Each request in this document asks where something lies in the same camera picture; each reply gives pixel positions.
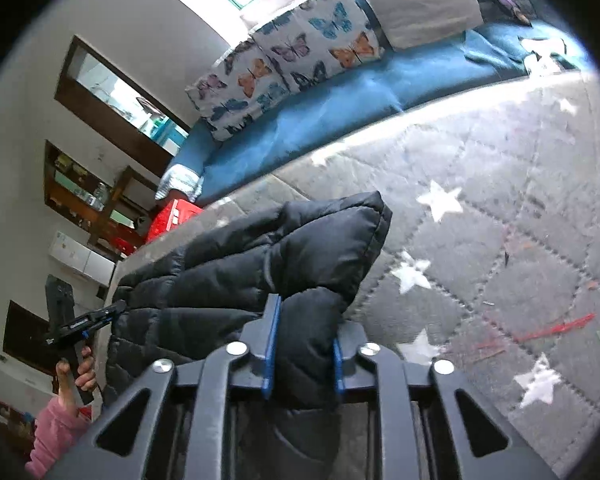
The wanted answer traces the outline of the person left hand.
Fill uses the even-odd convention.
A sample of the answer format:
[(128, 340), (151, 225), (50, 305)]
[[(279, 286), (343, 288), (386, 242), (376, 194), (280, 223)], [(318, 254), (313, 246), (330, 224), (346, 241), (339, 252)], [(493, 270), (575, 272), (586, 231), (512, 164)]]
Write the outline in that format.
[(76, 416), (82, 406), (80, 393), (92, 394), (97, 388), (92, 349), (89, 346), (84, 346), (81, 353), (82, 362), (75, 372), (71, 370), (69, 362), (65, 359), (56, 364), (58, 402), (72, 416)]

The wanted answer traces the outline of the pink sleeved left forearm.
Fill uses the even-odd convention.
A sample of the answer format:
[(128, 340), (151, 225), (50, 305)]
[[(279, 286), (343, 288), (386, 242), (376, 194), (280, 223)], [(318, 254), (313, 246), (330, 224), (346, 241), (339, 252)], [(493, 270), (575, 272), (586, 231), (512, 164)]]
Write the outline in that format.
[(79, 410), (68, 408), (60, 396), (54, 396), (36, 419), (26, 471), (33, 478), (42, 479), (90, 427), (91, 422)]

